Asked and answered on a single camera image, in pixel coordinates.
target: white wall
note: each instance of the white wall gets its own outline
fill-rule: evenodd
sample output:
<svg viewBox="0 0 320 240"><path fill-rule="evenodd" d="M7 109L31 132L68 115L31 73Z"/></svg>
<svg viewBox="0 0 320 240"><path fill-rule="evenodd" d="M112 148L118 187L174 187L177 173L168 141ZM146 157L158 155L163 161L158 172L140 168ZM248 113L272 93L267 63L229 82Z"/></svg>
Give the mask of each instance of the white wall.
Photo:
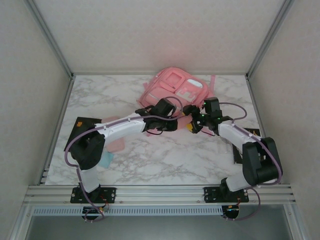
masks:
<svg viewBox="0 0 320 240"><path fill-rule="evenodd" d="M0 1L0 239L37 183L67 86L23 1Z"/></svg>
<svg viewBox="0 0 320 240"><path fill-rule="evenodd" d="M245 73L283 0L35 0L75 73Z"/></svg>
<svg viewBox="0 0 320 240"><path fill-rule="evenodd" d="M274 137L313 236L320 227L320 1L296 0L252 79L262 121Z"/></svg>

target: marble surface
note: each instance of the marble surface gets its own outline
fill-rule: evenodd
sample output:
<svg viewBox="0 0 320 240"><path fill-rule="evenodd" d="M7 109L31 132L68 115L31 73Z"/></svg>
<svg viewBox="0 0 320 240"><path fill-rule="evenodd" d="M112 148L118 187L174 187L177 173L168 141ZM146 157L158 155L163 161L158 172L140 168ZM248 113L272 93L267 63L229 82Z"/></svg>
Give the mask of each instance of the marble surface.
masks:
<svg viewBox="0 0 320 240"><path fill-rule="evenodd" d="M208 82L210 75L198 75ZM61 131L47 175L46 185L77 185L76 170L66 165L63 149L77 117L124 117L139 108L136 100L150 75L80 75L76 77ZM248 111L242 127L258 128L244 76L217 75L214 94L220 102L237 103ZM222 105L224 115L236 118L241 109ZM202 185L219 184L221 179L241 172L233 163L231 145L220 137L192 134L187 129L144 133L125 137L125 149L114 155L109 168L98 166L103 185Z"/></svg>

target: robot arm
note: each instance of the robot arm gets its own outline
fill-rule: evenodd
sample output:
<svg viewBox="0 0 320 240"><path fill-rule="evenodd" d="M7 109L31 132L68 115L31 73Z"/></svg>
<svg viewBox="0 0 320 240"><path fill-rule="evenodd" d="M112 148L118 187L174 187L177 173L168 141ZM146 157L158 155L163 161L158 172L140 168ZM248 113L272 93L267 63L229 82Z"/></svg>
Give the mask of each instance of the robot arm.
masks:
<svg viewBox="0 0 320 240"><path fill-rule="evenodd" d="M183 108L185 115L192 116L192 132L198 133L206 126L234 144L243 156L242 172L221 181L220 189L225 199L229 195L250 186L276 179L279 176L276 166L264 149L257 143L269 149L279 166L280 160L275 142L272 138L251 137L251 133L240 127L235 127L232 118L223 116L219 101L216 97L208 98L204 102L206 114L194 106ZM150 129L160 131L175 131L178 127L178 118L169 115L176 107L167 99L161 99L156 106L140 108L135 113L108 123L94 122L92 118L82 118L76 121L67 145L76 136L95 128L69 148L71 156L78 162L84 189L87 193L99 187L97 178L97 164L101 159L104 146L130 134L142 133Z"/></svg>

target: pink bag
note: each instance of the pink bag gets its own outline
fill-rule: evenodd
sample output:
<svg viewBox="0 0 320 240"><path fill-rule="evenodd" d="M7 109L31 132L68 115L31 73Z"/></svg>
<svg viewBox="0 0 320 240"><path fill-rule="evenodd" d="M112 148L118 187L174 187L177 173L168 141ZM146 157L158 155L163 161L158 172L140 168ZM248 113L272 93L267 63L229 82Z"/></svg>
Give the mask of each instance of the pink bag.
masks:
<svg viewBox="0 0 320 240"><path fill-rule="evenodd" d="M144 93L138 99L138 103L142 107L156 105L158 101L165 97L176 97L180 99L183 107L189 104L201 107L206 98L214 96L215 76L211 76L211 83L209 89L208 85L183 71L177 67L168 67L159 72L149 84L144 83ZM175 99L170 98L170 102L175 104L176 111L173 114L176 117L180 111L181 106Z"/></svg>

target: black bracket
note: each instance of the black bracket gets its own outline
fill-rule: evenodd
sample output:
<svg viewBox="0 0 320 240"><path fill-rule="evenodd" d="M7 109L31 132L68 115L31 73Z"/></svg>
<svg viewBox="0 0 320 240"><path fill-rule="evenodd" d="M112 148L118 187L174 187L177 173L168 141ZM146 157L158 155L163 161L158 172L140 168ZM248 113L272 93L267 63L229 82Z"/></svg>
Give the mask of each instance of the black bracket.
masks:
<svg viewBox="0 0 320 240"><path fill-rule="evenodd" d="M94 191L87 193L89 199L94 204L114 204L116 199L115 187L98 187ZM72 204L88 204L87 199L80 186L72 189L70 203Z"/></svg>
<svg viewBox="0 0 320 240"><path fill-rule="evenodd" d="M238 203L238 198L241 203L249 202L248 193L243 189L228 195L228 197L224 197L219 186L206 186L203 190L206 203Z"/></svg>

